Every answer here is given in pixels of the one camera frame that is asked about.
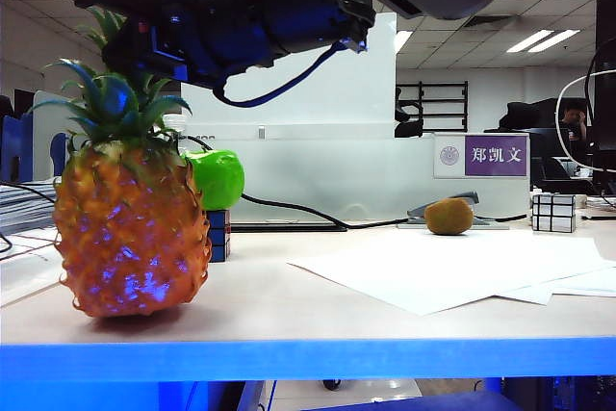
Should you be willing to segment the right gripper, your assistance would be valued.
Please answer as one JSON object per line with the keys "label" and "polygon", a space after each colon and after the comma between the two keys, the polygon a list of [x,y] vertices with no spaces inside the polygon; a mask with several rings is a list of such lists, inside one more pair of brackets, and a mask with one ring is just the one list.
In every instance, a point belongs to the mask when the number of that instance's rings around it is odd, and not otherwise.
{"label": "right gripper", "polygon": [[208,89],[253,66],[270,65],[265,0],[152,0],[127,18],[103,48],[113,72],[159,77]]}

